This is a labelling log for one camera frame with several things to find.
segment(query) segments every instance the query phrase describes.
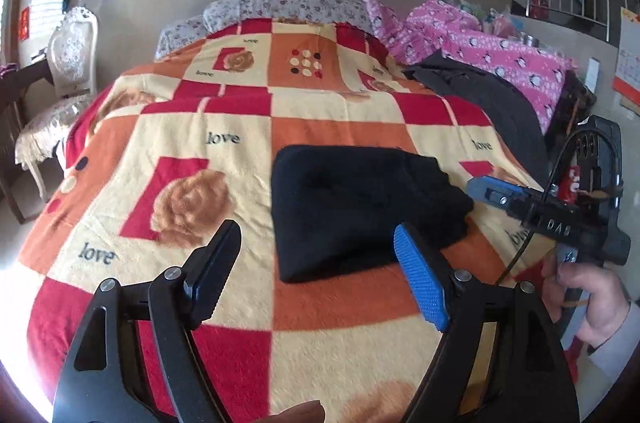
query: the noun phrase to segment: screw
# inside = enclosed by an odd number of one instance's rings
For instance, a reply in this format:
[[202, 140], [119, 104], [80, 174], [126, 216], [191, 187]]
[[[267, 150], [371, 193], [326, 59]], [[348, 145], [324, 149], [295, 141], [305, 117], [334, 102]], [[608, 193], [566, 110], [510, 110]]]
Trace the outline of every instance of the screw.
[[469, 273], [466, 269], [456, 269], [453, 272], [453, 276], [460, 282], [469, 282], [471, 280], [471, 273]]
[[178, 266], [174, 266], [164, 271], [164, 278], [167, 280], [175, 280], [182, 275], [182, 270]]
[[529, 281], [520, 282], [520, 289], [522, 289], [525, 293], [533, 293], [536, 288]]
[[116, 287], [116, 281], [114, 281], [114, 279], [112, 278], [108, 278], [106, 280], [103, 280], [100, 283], [100, 291], [103, 292], [107, 292], [107, 291], [111, 291], [114, 287]]

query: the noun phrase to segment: finger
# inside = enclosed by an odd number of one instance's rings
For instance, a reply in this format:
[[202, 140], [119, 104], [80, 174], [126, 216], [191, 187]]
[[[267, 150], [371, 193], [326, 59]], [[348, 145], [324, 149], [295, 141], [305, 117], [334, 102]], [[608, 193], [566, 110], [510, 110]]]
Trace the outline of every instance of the finger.
[[593, 264], [563, 262], [558, 268], [558, 282], [561, 285], [590, 293], [609, 292], [617, 281], [615, 273]]
[[542, 278], [547, 278], [556, 274], [558, 269], [558, 257], [556, 257], [556, 249], [552, 249], [542, 259]]
[[323, 423], [324, 407], [319, 400], [306, 401], [286, 409], [280, 414], [260, 419], [254, 423]]
[[564, 288], [554, 279], [546, 279], [542, 284], [542, 301], [553, 322], [557, 322], [562, 315], [562, 300], [564, 300]]

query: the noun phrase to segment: calendar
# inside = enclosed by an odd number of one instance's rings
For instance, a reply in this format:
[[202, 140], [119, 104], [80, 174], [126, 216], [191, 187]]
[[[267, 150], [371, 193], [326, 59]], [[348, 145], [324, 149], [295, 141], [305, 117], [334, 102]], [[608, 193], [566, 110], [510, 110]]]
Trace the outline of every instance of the calendar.
[[640, 16], [620, 10], [620, 48], [613, 89], [640, 105]]

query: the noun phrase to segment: chair seat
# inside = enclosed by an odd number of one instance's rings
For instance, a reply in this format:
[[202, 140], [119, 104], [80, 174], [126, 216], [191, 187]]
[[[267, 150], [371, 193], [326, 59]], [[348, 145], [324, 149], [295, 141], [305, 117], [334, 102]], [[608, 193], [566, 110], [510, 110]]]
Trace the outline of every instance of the chair seat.
[[80, 114], [94, 101], [93, 94], [60, 100], [39, 113], [20, 131], [15, 142], [15, 162], [27, 170], [52, 157], [53, 149], [65, 138]]

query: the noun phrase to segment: ornate white chair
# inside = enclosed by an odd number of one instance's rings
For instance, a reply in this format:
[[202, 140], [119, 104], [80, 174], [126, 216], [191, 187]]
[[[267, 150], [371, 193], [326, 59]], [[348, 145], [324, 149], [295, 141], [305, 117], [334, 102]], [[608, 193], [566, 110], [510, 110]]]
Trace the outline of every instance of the ornate white chair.
[[53, 156], [56, 145], [95, 98], [97, 41], [98, 21], [83, 7], [70, 9], [49, 40], [47, 63], [60, 101], [34, 117], [15, 144], [15, 162], [31, 171], [44, 201], [47, 190], [38, 164]]

